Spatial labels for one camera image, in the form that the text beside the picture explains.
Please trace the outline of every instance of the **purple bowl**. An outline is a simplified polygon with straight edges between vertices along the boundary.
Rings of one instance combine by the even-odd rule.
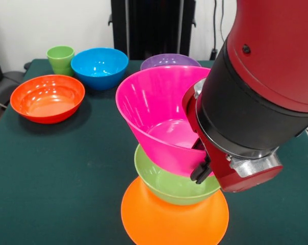
[[[201,66],[196,60],[179,54],[154,55],[146,59],[140,66],[141,70],[163,65],[192,65]]]

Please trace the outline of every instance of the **table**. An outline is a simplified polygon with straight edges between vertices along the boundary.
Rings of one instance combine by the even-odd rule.
[[[141,61],[131,61],[126,76]],[[212,62],[201,62],[210,67]],[[24,80],[52,72],[31,64]],[[115,89],[87,89],[80,109],[56,125],[9,107],[0,121],[0,244],[133,244],[120,218],[137,176],[137,146],[115,105]],[[308,244],[308,137],[278,151],[285,168],[242,193],[225,193],[229,227],[221,244]]]

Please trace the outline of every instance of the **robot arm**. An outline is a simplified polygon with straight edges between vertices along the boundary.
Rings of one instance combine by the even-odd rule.
[[[308,127],[308,1],[237,4],[210,74],[183,99],[209,168],[232,192],[275,177],[277,148]],[[201,182],[207,169],[192,178]]]

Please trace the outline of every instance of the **bowl rim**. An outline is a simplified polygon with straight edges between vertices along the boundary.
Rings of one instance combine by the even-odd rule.
[[[120,53],[120,54],[122,54],[122,55],[124,56],[124,58],[125,58],[125,65],[123,66],[123,68],[119,69],[119,70],[118,70],[117,72],[115,72],[114,74],[110,74],[110,75],[106,75],[106,76],[102,76],[102,75],[86,75],[86,74],[84,74],[84,73],[82,73],[82,72],[77,71],[76,68],[75,68],[75,66],[74,66],[74,61],[77,59],[77,57],[78,57],[79,55],[81,55],[81,54],[83,54],[83,53],[86,53],[86,52],[89,52],[89,51],[91,51],[91,50],[113,50],[113,51],[115,51],[115,52],[117,52],[117,53]],[[89,48],[89,49],[87,49],[87,50],[81,51],[80,53],[76,54],[76,55],[71,59],[71,61],[70,61],[70,66],[71,66],[71,68],[73,69],[73,71],[74,71],[75,73],[80,74],[80,75],[83,75],[83,76],[86,76],[86,77],[92,77],[92,78],[102,78],[102,77],[114,76],[114,75],[118,74],[119,72],[125,70],[125,69],[127,68],[128,64],[129,64],[129,58],[128,58],[128,56],[127,56],[124,52],[122,52],[122,51],[120,51],[120,50],[117,50],[117,49],[115,49],[115,48],[111,48],[111,47],[93,47],[93,48]]]
[[[148,72],[150,69],[157,69],[159,73],[159,69],[179,69],[179,68],[198,68],[198,69],[205,69],[208,71],[208,73],[211,71],[210,68],[206,68],[206,67],[202,67],[202,66],[191,66],[191,65],[167,65],[167,66],[157,66],[157,67],[152,67],[152,68],[148,68],[148,69],[144,69],[144,70],[140,70],[134,74],[131,74],[130,76],[128,76],[127,78],[125,78],[121,83],[120,85],[118,86],[117,88],[117,91],[115,93],[115,101],[116,101],[116,106],[118,108],[118,111],[120,113],[120,115],[124,118],[124,120],[128,123],[129,126],[133,127],[133,129],[137,130],[137,132],[139,132],[140,134],[142,135],[145,135],[146,137],[152,139],[152,140],[155,140],[161,144],[164,144],[164,145],[168,145],[170,147],[174,147],[174,148],[177,148],[177,149],[183,149],[184,151],[192,151],[192,152],[203,152],[203,150],[197,150],[197,149],[189,149],[189,148],[185,148],[185,147],[182,147],[182,146],[178,146],[178,145],[174,145],[174,144],[169,144],[169,143],[166,143],[156,137],[153,137],[151,135],[149,135],[148,133],[146,133],[145,131],[139,129],[135,124],[133,124],[123,113],[122,113],[122,110],[121,110],[121,106],[120,104],[118,103],[118,95],[119,95],[119,92],[121,90],[121,87],[123,86],[123,84],[126,82],[127,79],[131,79],[133,76],[137,76],[139,73],[141,72]]]
[[[23,82],[22,84],[20,84],[18,87],[15,88],[15,90],[14,90],[14,91],[11,93],[11,95],[10,95],[10,105],[11,105],[11,107],[12,107],[12,109],[13,109],[14,111],[16,111],[18,114],[20,114],[20,115],[22,115],[22,116],[24,116],[24,117],[30,117],[30,118],[51,118],[51,117],[56,117],[56,116],[58,116],[58,115],[61,115],[61,114],[63,114],[63,113],[66,113],[66,112],[68,112],[68,111],[70,111],[70,110],[73,109],[73,108],[71,108],[71,109],[66,110],[66,111],[64,111],[64,112],[61,112],[61,113],[58,113],[58,114],[55,114],[55,115],[51,115],[51,116],[32,116],[32,115],[28,115],[28,114],[26,114],[26,113],[20,112],[16,107],[14,107],[14,106],[12,105],[12,103],[11,103],[12,98],[13,98],[13,96],[16,94],[18,88],[22,87],[22,86],[25,85],[26,83],[32,82],[33,80],[36,80],[36,79],[39,79],[39,78],[44,78],[44,77],[64,77],[64,78],[69,78],[69,79],[71,79],[71,80],[77,82],[78,84],[80,84],[81,87],[83,88],[82,94],[81,94],[81,99],[80,99],[80,101],[78,101],[78,103],[75,104],[75,106],[74,106],[73,108],[76,108],[76,107],[78,107],[78,106],[81,104],[81,102],[83,101],[83,99],[84,99],[84,97],[85,97],[86,91],[85,91],[85,86],[84,86],[78,79],[73,78],[73,77],[70,77],[70,76],[66,76],[66,75],[50,74],[50,75],[43,75],[43,76],[38,76],[38,77],[31,78],[31,79],[29,79],[29,80]]]
[[[164,54],[158,54],[158,55],[153,55],[153,56],[151,56],[151,57],[148,57],[148,58],[147,58],[146,60],[144,60],[144,61],[142,62],[142,64],[140,65],[140,70],[145,70],[145,69],[150,69],[150,68],[153,68],[153,67],[158,67],[158,66],[153,66],[153,67],[149,67],[149,68],[143,68],[144,64],[145,64],[146,62],[148,62],[149,60],[153,59],[154,57],[159,57],[159,56],[163,56],[163,55],[175,55],[175,56],[179,56],[179,57],[185,57],[185,58],[187,58],[187,59],[190,59],[190,60],[195,61],[195,63],[197,63],[197,65],[198,65],[198,67],[202,67],[202,66],[200,65],[200,63],[199,63],[197,60],[195,60],[195,59],[193,59],[193,58],[191,58],[191,57],[189,57],[189,56],[187,56],[187,55],[174,54],[174,53],[164,53]]]
[[[219,187],[213,189],[212,191],[210,191],[210,193],[205,193],[205,194],[201,194],[201,195],[193,195],[193,196],[191,196],[191,197],[180,197],[180,196],[176,196],[176,195],[171,195],[171,194],[164,193],[164,192],[158,190],[157,188],[153,187],[152,185],[150,185],[150,184],[144,179],[144,177],[141,175],[141,173],[140,173],[140,171],[139,171],[139,169],[138,169],[138,167],[137,167],[137,161],[136,161],[137,154],[138,154],[141,150],[144,151],[144,149],[142,148],[142,146],[141,146],[140,144],[138,144],[137,147],[136,147],[135,153],[134,153],[134,165],[135,165],[136,172],[138,173],[139,177],[142,179],[142,181],[144,181],[144,183],[145,183],[148,187],[152,188],[153,190],[157,191],[158,193],[160,193],[160,194],[162,194],[162,195],[165,195],[165,196],[171,197],[171,198],[175,198],[175,199],[196,199],[196,198],[203,198],[203,197],[206,197],[206,196],[208,196],[208,195],[212,195],[213,193],[217,192],[217,191],[221,188],[221,186],[220,186],[220,184],[219,184]],[[168,172],[168,171],[164,170],[164,169],[161,168],[161,167],[158,167],[158,168],[159,168],[160,170],[162,170],[162,171]],[[210,177],[207,177],[204,181],[206,181],[208,178],[212,178],[212,177],[213,177],[213,178],[216,178],[215,176],[210,176]]]
[[[65,56],[65,57],[60,57],[60,58],[54,58],[50,55],[48,55],[48,52],[53,49],[53,48],[56,48],[56,47],[68,47],[70,49],[72,49],[72,54],[68,55],[68,56]],[[75,50],[71,47],[71,46],[68,46],[68,45],[57,45],[57,46],[53,46],[53,47],[50,47],[47,51],[46,51],[46,56],[50,59],[53,59],[53,60],[60,60],[60,59],[66,59],[66,58],[69,58],[70,56],[74,56],[74,52]]]

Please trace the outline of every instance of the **blue bowl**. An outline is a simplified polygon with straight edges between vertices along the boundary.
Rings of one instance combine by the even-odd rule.
[[[123,52],[114,48],[96,47],[77,54],[71,61],[71,68],[85,85],[106,90],[121,81],[129,59]]]

